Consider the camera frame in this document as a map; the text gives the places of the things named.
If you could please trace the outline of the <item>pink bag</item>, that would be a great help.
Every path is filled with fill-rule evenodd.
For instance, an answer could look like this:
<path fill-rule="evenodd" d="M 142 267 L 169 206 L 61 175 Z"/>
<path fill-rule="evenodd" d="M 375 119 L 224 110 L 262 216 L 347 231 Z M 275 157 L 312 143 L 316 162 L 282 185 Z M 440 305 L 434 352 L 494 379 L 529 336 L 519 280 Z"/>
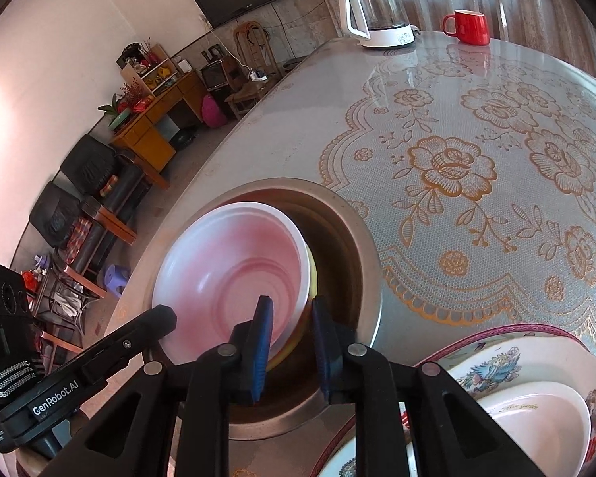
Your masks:
<path fill-rule="evenodd" d="M 211 94 L 207 94 L 203 97 L 201 114 L 203 122 L 207 127 L 219 128 L 228 123 L 228 118 Z"/>

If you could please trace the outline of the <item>large purple floral plate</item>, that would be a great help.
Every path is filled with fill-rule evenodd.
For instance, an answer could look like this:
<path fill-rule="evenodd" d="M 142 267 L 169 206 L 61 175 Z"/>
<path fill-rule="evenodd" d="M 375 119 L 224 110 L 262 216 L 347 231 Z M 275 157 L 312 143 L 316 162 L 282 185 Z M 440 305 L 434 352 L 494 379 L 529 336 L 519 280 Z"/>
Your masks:
<path fill-rule="evenodd" d="M 425 362 L 437 362 L 442 367 L 450 369 L 468 359 L 468 357 L 471 357 L 474 353 L 489 348 L 490 346 L 495 345 L 495 343 L 528 336 L 564 337 L 576 341 L 578 345 L 581 345 L 588 351 L 584 342 L 566 330 L 562 330 L 562 328 L 543 323 L 517 323 L 498 326 L 497 328 L 489 328 L 488 330 L 466 336 L 450 343 L 449 346 L 432 353 L 428 357 L 425 357 L 421 362 L 416 363 L 416 366 Z M 311 477 L 319 476 L 326 463 L 340 450 L 342 445 L 351 439 L 351 431 L 355 427 L 355 422 L 355 417 L 352 416 L 342 425 L 342 427 L 340 427 L 333 439 L 327 444 L 326 448 L 317 459 L 314 468 L 312 468 L 310 473 Z"/>

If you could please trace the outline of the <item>orange wooden cabinet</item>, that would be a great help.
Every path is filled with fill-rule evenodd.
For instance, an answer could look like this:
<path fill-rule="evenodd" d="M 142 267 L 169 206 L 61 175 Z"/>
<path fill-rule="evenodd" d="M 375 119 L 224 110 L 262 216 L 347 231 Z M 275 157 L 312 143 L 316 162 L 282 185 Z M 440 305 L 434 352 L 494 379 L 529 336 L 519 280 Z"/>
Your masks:
<path fill-rule="evenodd" d="M 175 156 L 176 149 L 158 125 L 168 118 L 176 126 L 175 135 L 192 139 L 195 130 L 203 125 L 202 102 L 206 95 L 207 89 L 198 74 L 195 71 L 185 74 L 116 132 L 110 145 L 129 152 L 131 161 L 145 171 L 151 182 L 168 188 L 169 183 L 160 173 Z"/>

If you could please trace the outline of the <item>wooden chair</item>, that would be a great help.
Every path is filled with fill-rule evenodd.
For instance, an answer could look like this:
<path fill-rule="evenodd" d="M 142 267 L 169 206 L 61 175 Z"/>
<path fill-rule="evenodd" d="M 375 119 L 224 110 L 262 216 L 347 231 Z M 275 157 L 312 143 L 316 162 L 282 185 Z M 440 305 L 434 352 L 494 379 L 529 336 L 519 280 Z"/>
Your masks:
<path fill-rule="evenodd" d="M 273 54 L 268 32 L 258 21 L 236 27 L 233 40 L 246 82 L 227 98 L 227 103 L 233 114 L 242 118 L 282 80 L 283 71 Z"/>

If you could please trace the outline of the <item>lace patterned tablecloth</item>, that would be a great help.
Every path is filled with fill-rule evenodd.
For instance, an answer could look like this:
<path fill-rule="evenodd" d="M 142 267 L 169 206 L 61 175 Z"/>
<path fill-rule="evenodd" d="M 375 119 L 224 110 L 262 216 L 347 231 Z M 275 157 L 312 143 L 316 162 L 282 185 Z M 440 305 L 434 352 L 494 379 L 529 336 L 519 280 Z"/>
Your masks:
<path fill-rule="evenodd" d="M 319 175 L 371 231 L 393 310 L 430 347 L 530 322 L 596 351 L 596 79 L 508 43 L 331 54 Z"/>

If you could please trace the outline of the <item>stainless steel bowl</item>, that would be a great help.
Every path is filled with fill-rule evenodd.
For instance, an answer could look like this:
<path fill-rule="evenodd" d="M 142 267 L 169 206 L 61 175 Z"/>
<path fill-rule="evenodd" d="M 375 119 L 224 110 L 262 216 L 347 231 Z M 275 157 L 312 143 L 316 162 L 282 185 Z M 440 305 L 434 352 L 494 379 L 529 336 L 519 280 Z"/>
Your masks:
<path fill-rule="evenodd" d="M 316 296 L 325 298 L 335 323 L 351 328 L 357 341 L 371 346 L 381 316 L 381 269 L 375 243 L 356 211 L 336 193 L 313 182 L 260 180 L 215 198 L 188 221 L 173 243 L 203 214 L 233 202 L 271 205 L 295 222 L 315 259 L 319 276 Z M 294 351 L 267 371 L 260 400 L 231 406 L 230 438 L 254 440 L 282 435 L 325 409 L 311 319 L 310 313 L 307 331 Z M 160 341 L 151 352 L 163 364 L 173 364 L 161 350 Z"/>

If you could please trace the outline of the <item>yellow plastic bowl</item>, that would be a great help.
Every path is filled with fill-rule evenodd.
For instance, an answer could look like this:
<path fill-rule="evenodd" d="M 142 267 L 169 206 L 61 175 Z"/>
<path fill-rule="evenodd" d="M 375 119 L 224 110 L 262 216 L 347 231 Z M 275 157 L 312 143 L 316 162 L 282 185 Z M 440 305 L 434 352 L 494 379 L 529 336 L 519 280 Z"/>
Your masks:
<path fill-rule="evenodd" d="M 310 285 L 307 300 L 302 307 L 296 322 L 294 324 L 288 324 L 286 328 L 284 328 L 281 336 L 276 341 L 272 342 L 267 364 L 268 372 L 273 368 L 276 368 L 277 365 L 280 365 L 286 357 L 294 351 L 302 337 L 304 337 L 304 333 L 307 331 L 311 313 L 311 304 L 317 294 L 317 288 L 319 287 L 319 276 L 317 275 L 315 259 L 310 248 L 307 248 L 307 254 L 310 267 Z"/>

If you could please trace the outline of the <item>white plate red characters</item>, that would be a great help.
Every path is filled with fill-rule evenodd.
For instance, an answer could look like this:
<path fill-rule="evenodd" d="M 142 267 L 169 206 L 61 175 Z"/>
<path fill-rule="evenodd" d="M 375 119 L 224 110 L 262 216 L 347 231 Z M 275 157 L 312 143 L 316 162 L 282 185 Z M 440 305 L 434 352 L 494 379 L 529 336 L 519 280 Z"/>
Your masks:
<path fill-rule="evenodd" d="M 584 398 L 591 431 L 584 465 L 596 457 L 596 357 L 572 339 L 520 337 L 474 353 L 447 372 L 474 398 L 535 381 L 570 386 Z"/>

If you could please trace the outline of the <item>small white rose plate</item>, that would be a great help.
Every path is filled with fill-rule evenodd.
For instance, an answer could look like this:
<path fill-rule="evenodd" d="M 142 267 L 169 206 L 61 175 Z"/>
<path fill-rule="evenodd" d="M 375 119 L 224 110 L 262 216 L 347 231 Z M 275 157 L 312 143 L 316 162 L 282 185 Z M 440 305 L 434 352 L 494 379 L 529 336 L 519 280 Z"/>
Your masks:
<path fill-rule="evenodd" d="M 553 381 L 512 386 L 478 404 L 547 476 L 576 476 L 589 447 L 590 416 L 581 394 Z"/>

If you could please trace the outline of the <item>purple plastic stool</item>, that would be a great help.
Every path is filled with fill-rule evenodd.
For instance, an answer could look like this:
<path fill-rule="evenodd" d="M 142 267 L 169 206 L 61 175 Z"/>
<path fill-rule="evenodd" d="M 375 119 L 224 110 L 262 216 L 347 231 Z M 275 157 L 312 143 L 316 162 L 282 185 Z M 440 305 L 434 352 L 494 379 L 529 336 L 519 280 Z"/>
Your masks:
<path fill-rule="evenodd" d="M 130 279 L 130 269 L 124 266 L 111 264 L 104 272 L 104 285 L 106 290 L 119 298 Z"/>

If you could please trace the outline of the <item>red plastic bowl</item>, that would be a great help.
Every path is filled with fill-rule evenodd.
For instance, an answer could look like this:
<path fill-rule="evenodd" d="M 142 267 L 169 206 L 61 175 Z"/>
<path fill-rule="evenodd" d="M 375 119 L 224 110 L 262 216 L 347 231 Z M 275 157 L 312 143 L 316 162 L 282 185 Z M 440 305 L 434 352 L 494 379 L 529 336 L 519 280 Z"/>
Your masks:
<path fill-rule="evenodd" d="M 197 360 L 252 320 L 259 297 L 273 304 L 271 344 L 307 300 L 307 241 L 284 212 L 233 202 L 203 214 L 178 237 L 160 266 L 154 305 L 170 307 L 176 328 L 160 347 L 173 364 Z"/>

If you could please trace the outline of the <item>white glass electric kettle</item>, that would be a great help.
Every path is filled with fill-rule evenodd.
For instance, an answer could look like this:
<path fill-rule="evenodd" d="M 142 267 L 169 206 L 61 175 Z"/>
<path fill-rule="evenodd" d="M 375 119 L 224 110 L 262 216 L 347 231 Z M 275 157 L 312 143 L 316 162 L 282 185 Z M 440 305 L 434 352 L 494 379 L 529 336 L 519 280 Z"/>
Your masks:
<path fill-rule="evenodd" d="M 342 32 L 375 50 L 408 47 L 416 38 L 398 0 L 338 0 Z"/>

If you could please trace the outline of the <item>red mug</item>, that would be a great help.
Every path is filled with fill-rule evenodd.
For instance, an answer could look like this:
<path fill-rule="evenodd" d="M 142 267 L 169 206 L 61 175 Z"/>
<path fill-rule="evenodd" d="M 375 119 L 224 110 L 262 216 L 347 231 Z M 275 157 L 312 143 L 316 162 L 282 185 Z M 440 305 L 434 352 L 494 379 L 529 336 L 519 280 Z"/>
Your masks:
<path fill-rule="evenodd" d="M 454 10 L 446 15 L 441 23 L 442 32 L 470 45 L 488 45 L 490 32 L 487 18 L 483 13 L 471 10 Z"/>

